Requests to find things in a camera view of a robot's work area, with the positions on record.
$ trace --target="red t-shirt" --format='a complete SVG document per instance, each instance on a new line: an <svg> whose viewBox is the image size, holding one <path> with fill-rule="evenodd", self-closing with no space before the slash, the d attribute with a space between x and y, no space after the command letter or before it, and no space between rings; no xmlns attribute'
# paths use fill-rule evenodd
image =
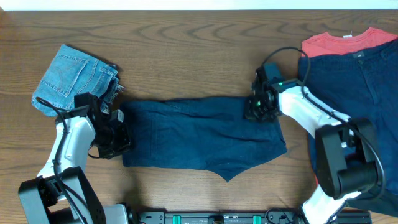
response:
<svg viewBox="0 0 398 224"><path fill-rule="evenodd" d="M334 37L328 32L315 35L302 42L302 49L309 57L328 54L347 54L393 41L398 35L370 27L355 37Z"/></svg>

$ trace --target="white wall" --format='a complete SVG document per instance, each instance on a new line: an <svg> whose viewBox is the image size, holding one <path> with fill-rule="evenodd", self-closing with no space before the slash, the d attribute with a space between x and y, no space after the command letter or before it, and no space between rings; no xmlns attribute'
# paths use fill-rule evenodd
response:
<svg viewBox="0 0 398 224"><path fill-rule="evenodd" d="M0 0L0 7L6 11L398 9L398 0Z"/></svg>

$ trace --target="green connector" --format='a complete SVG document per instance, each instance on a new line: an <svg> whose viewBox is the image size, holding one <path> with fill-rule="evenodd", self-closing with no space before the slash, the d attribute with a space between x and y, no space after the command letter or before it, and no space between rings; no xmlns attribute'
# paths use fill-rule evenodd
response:
<svg viewBox="0 0 398 224"><path fill-rule="evenodd" d="M173 215L173 224L181 224L181 216Z"/></svg>
<svg viewBox="0 0 398 224"><path fill-rule="evenodd" d="M259 215L253 216L253 224L261 224L261 216Z"/></svg>

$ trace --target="dark blue jeans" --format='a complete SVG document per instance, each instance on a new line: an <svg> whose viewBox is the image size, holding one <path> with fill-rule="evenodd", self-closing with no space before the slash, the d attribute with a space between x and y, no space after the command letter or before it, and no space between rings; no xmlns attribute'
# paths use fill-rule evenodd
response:
<svg viewBox="0 0 398 224"><path fill-rule="evenodd" d="M229 181L286 152L278 120L243 118L245 98L132 101L121 105L135 146L125 166L197 169Z"/></svg>
<svg viewBox="0 0 398 224"><path fill-rule="evenodd" d="M307 60L301 58L299 67L302 79ZM352 118L365 117L372 121L377 130L379 152L386 173L387 194L390 198L397 198L398 40L353 54L311 58L307 87L333 109ZM310 140L310 153L316 170L313 139ZM395 211L390 215L398 215L397 202L398 199L395 208L392 208Z"/></svg>

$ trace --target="jeans back pocket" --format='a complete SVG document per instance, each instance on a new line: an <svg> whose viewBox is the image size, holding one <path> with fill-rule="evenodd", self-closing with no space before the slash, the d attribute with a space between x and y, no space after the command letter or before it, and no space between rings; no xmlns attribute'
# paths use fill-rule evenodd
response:
<svg viewBox="0 0 398 224"><path fill-rule="evenodd" d="M87 63L85 59L58 54L41 82L67 97Z"/></svg>

